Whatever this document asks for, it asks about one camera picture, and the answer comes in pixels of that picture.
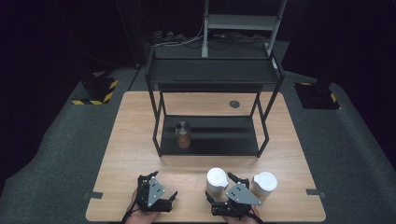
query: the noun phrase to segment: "metal rack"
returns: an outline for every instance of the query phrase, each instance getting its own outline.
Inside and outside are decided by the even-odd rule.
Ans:
[[[268,43],[265,44],[269,56],[275,43],[277,30],[282,21],[283,11],[287,0],[281,0],[276,16],[249,16],[249,15],[226,15],[210,14],[209,0],[205,0],[204,20],[204,43],[202,45],[202,57],[207,57],[207,33],[209,29],[237,29],[237,30],[264,30],[272,31]]]
[[[230,58],[158,58],[153,49],[148,56],[146,81],[155,116],[153,142],[158,155],[238,155],[260,157],[269,141],[265,121],[283,82],[283,70],[273,53],[268,59]],[[260,95],[264,85],[275,85],[265,111]],[[160,94],[157,104],[154,91]],[[249,115],[187,116],[168,115],[165,92],[238,92],[255,93]],[[264,142],[258,146],[252,116],[258,108]],[[163,113],[161,146],[157,141]],[[193,138],[188,149],[177,146],[175,127],[181,121],[191,126]]]

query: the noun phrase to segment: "gray floor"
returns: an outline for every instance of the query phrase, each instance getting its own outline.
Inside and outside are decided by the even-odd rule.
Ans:
[[[283,57],[288,43],[276,42]],[[157,48],[160,56],[201,55],[200,49]],[[262,43],[234,44],[209,50],[209,56],[263,57]],[[132,91],[145,91],[143,66]],[[7,180],[0,200],[0,223],[91,223],[85,218],[122,95],[137,70],[118,69],[119,81],[107,105],[72,105],[63,110],[45,134],[35,158]],[[314,82],[288,72],[280,90],[301,141],[327,218],[324,223],[396,223],[396,174],[342,88],[331,90],[342,109],[302,109],[293,82]]]

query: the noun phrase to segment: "cup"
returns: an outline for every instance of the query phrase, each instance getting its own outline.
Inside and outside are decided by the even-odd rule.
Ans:
[[[215,167],[207,172],[206,189],[213,196],[219,196],[227,186],[227,174],[222,169]]]
[[[253,177],[253,190],[256,196],[267,197],[277,187],[276,177],[268,172],[262,172]]]

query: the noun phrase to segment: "glass jar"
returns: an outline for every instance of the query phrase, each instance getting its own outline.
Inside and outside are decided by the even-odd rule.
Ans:
[[[186,121],[180,121],[176,125],[176,139],[177,145],[180,148],[189,148],[191,145],[191,128]]]

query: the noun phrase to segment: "table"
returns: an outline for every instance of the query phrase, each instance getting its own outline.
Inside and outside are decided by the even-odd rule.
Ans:
[[[168,114],[220,114],[250,113],[256,94],[251,93],[166,93]],[[267,102],[271,92],[263,92]],[[237,100],[241,106],[231,108],[229,102]],[[168,156],[158,157],[152,142],[154,115],[145,91],[126,92],[120,104],[106,154],[97,176],[94,192],[102,192],[101,199],[91,198],[86,218],[89,221],[120,221],[131,202],[139,175],[159,171],[157,180],[167,192],[163,198],[178,191],[170,213],[162,213],[158,222],[221,222],[213,217],[205,197],[206,173],[220,167],[241,178],[252,179],[263,171],[273,173],[278,180],[277,189],[258,206],[265,222],[323,221],[326,217],[318,195],[307,195],[315,183],[294,130],[289,111],[281,94],[276,97],[267,119],[271,140],[260,158],[255,156]],[[260,125],[260,118],[254,118]],[[260,128],[258,144],[263,141]]]

